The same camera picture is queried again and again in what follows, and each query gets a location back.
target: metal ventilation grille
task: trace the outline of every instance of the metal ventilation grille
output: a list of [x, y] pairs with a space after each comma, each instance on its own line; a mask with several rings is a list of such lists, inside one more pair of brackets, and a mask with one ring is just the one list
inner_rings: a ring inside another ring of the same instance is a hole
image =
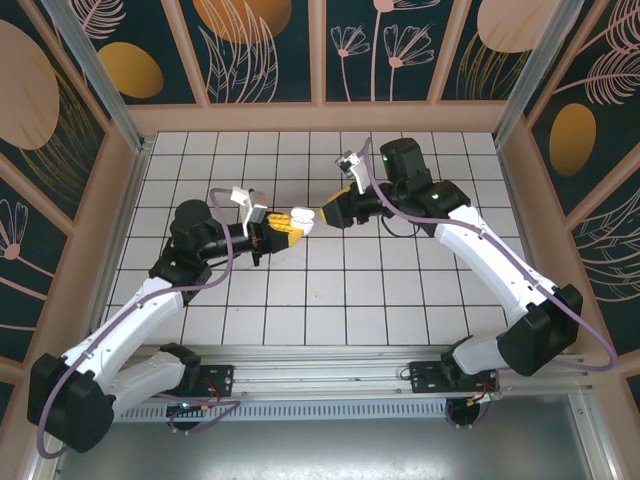
[[[444, 416], [444, 399], [419, 400], [349, 400], [323, 402], [243, 402], [223, 421], [273, 420], [348, 420], [375, 418], [439, 418]], [[207, 420], [218, 416], [225, 407], [180, 415], [176, 422]], [[127, 410], [119, 423], [166, 422], [167, 405], [140, 404]]]

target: metal base plate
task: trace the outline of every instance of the metal base plate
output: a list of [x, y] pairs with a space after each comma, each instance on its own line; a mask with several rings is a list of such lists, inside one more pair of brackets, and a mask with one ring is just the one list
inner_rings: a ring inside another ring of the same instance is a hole
[[488, 370], [478, 375], [462, 378], [458, 388], [454, 388], [442, 373], [440, 362], [411, 362], [409, 364], [409, 379], [413, 393], [451, 393], [474, 392], [486, 390], [484, 382], [489, 385], [489, 390], [496, 389], [495, 372]]

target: leaf pattern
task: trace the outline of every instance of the leaf pattern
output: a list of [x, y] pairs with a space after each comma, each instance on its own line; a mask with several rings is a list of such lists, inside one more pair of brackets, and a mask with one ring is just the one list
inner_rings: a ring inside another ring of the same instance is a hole
[[605, 31], [615, 51], [626, 53], [640, 45], [640, 0], [618, 0]]
[[106, 40], [127, 15], [122, 0], [69, 0], [82, 30], [96, 40]]
[[591, 103], [622, 105], [640, 86], [640, 50], [611, 50], [598, 58], [585, 80]]
[[222, 21], [220, 7], [209, 0], [202, 2], [211, 25], [220, 37], [231, 41], [198, 27], [209, 52], [206, 87], [210, 98], [214, 103], [270, 102], [278, 87], [278, 54], [269, 26], [262, 18], [256, 19], [245, 3], [245, 28], [232, 2], [221, 0], [220, 4], [230, 21]]

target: white grid floor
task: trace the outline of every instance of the white grid floor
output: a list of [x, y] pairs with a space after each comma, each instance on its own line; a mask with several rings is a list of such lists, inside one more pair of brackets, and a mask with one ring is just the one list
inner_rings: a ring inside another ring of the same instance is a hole
[[[416, 139], [433, 177], [454, 181], [496, 233], [523, 254], [489, 134], [162, 132], [105, 318], [147, 277], [181, 202], [205, 200], [214, 186], [242, 185], [268, 193], [274, 208], [286, 213], [293, 206], [320, 207], [350, 182], [341, 179], [334, 160], [362, 148], [369, 135], [375, 152], [401, 136]], [[382, 161], [375, 161], [382, 180]], [[233, 204], [222, 205], [226, 221], [236, 222]], [[377, 220], [343, 235], [316, 220], [308, 239], [264, 256], [259, 267], [250, 255], [236, 259], [227, 282], [200, 293], [147, 344], [447, 345], [505, 328], [495, 297], [436, 240], [422, 232], [394, 238]], [[402, 220], [387, 223], [400, 235], [413, 231]]]

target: dark teal wallpaper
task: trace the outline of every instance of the dark teal wallpaper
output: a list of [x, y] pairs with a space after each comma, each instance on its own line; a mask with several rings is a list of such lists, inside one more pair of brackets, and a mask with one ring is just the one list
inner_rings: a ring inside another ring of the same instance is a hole
[[578, 19], [573, 24], [573, 27], [569, 30], [569, 33], [567, 34], [567, 36], [564, 37], [564, 41], [562, 42], [560, 49], [556, 53], [555, 59], [553, 60], [553, 62], [551, 62], [551, 65], [549, 65], [549, 68], [547, 69], [544, 77], [538, 84], [538, 88], [536, 88], [535, 91], [533, 92], [533, 95], [531, 96], [529, 103], [527, 103], [526, 107], [524, 107], [524, 115], [526, 117], [529, 116], [529, 113], [531, 113], [531, 110], [536, 105], [538, 99], [540, 98], [540, 95], [542, 94], [542, 91], [547, 86], [549, 77], [553, 74], [553, 72], [558, 67], [558, 64], [560, 63], [560, 61], [562, 60], [562, 57], [566, 53], [567, 48], [569, 48], [569, 45], [571, 45], [573, 38], [576, 36], [576, 33], [582, 26], [582, 22], [584, 22], [585, 17], [591, 10], [591, 7], [593, 7], [594, 3], [595, 3], [595, 0], [585, 0], [585, 2], [582, 4], [582, 8], [580, 9], [580, 14], [578, 15]]
[[627, 383], [629, 384], [631, 395], [636, 402], [638, 413], [640, 413], [640, 375], [635, 375], [633, 377], [627, 378]]
[[9, 408], [9, 400], [13, 393], [13, 385], [10, 383], [0, 382], [0, 427], [2, 427], [2, 419]]
[[573, 231], [613, 345], [640, 348], [640, 170]]
[[69, 3], [126, 104], [195, 102], [160, 0]]
[[180, 0], [211, 103], [311, 101], [307, 0]]
[[0, 155], [73, 219], [104, 131], [16, 0], [0, 39]]
[[0, 179], [0, 357], [24, 361], [66, 241]]
[[611, 2], [532, 133], [566, 214], [640, 141], [640, 5]]
[[473, 0], [442, 100], [506, 100], [553, 7], [539, 0]]
[[327, 0], [327, 101], [426, 100], [452, 6]]

